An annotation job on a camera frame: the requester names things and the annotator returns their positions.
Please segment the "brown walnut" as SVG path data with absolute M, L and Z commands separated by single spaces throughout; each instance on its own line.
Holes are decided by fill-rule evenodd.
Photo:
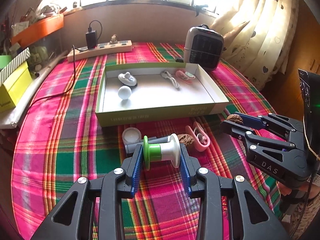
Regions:
M 227 116 L 227 120 L 240 125 L 244 124 L 243 118 L 239 114 L 230 114 Z
M 191 135 L 186 134 L 186 133 L 178 134 L 177 137 L 178 137 L 179 142 L 181 144 L 185 144 L 185 146 L 193 146 L 194 141 L 195 141 Z

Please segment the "green white spool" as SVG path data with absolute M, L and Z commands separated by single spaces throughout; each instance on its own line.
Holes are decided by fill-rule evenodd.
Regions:
M 173 133 L 168 142 L 150 143 L 145 135 L 143 139 L 143 155 L 145 168 L 150 169 L 151 162 L 171 161 L 174 168 L 179 168 L 181 162 L 181 147 L 178 136 Z

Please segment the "pink clip object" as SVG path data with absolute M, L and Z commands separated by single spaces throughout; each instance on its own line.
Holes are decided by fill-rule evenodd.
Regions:
M 176 77 L 181 79 L 183 82 L 192 85 L 193 84 L 193 79 L 195 79 L 194 74 L 191 74 L 190 72 L 187 72 L 185 70 L 177 70 L 175 73 Z

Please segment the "white round ball object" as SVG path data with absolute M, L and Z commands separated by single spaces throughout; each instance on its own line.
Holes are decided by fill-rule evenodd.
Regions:
M 121 98 L 121 100 L 128 100 L 131 95 L 132 90 L 129 86 L 121 86 L 118 89 L 118 96 Z

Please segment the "white smiley face toy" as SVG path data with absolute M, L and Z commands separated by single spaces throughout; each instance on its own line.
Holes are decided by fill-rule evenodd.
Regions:
M 137 85 L 137 79 L 131 75 L 130 72 L 120 73 L 118 79 L 122 84 L 129 87 L 135 87 Z

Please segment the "pink nail clipper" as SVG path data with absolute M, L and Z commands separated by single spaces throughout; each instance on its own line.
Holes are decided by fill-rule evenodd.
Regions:
M 194 148 L 203 152 L 210 146 L 210 138 L 198 122 L 193 123 L 193 127 L 186 126 L 185 131 L 194 139 Z

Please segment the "pink green plaid cloth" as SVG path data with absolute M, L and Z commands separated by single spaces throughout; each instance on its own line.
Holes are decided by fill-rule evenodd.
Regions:
M 49 211 L 81 176 L 95 179 L 119 167 L 126 158 L 124 126 L 102 128 L 95 114 L 104 68 L 114 64 L 174 61 L 183 47 L 137 43 L 129 53 L 63 61 L 36 93 L 17 138 L 12 165 L 11 195 L 19 233 L 30 239 Z M 221 61 L 212 79 L 229 100 L 218 115 L 195 118 L 211 144 L 195 152 L 200 164 L 216 174 L 244 176 L 266 204 L 281 217 L 276 181 L 245 161 L 242 143 L 220 131 L 230 113 L 253 116 L 273 112 L 272 106 L 236 69 Z M 169 162 L 143 171 L 133 199 L 123 201 L 127 239 L 194 239 L 199 200 L 184 192 L 178 170 Z

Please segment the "white tealight candle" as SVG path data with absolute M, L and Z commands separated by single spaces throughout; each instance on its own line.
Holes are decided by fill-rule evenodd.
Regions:
M 141 132 L 135 127 L 128 127 L 122 133 L 122 140 L 124 145 L 140 142 L 141 139 Z

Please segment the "cream heart pattern curtain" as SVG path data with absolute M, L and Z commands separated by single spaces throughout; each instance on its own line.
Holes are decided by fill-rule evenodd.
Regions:
M 258 90 L 284 74 L 299 0 L 221 0 L 211 28 L 225 39 L 222 58 Z

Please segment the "grey black portable heater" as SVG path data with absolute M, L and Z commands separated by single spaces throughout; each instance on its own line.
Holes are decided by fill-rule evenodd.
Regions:
M 198 64 L 211 72 L 219 64 L 223 48 L 224 38 L 220 33 L 206 24 L 192 27 L 185 39 L 183 62 Z

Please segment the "green white cardboard tray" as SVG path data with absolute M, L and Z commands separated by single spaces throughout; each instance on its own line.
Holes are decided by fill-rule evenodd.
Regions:
M 194 74 L 192 85 L 176 77 L 179 69 Z M 137 85 L 128 100 L 121 100 L 118 75 L 126 72 Z M 107 127 L 218 114 L 228 104 L 227 96 L 198 64 L 130 63 L 105 67 L 95 113 L 100 126 Z

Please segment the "yellow box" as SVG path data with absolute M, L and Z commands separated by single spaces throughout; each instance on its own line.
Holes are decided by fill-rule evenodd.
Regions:
M 1 113 L 15 108 L 31 83 L 31 74 L 25 61 L 1 84 Z

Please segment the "small beige figurine plug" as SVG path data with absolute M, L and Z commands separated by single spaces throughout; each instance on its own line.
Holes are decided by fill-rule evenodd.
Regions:
M 110 44 L 117 44 L 118 43 L 118 37 L 116 34 L 112 35 Z

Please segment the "black charger adapter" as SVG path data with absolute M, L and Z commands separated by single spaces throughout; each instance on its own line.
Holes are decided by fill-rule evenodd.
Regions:
M 97 38 L 97 32 L 95 30 L 88 31 L 86 33 L 86 43 L 87 43 L 87 49 L 93 49 L 97 47 L 98 38 Z

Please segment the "orange box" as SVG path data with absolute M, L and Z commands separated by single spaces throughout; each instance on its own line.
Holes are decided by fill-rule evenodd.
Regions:
M 38 40 L 52 34 L 53 32 L 63 28 L 64 15 L 58 14 L 40 20 L 18 33 L 11 38 L 11 44 L 19 44 L 22 48 L 26 48 L 29 45 L 37 42 Z

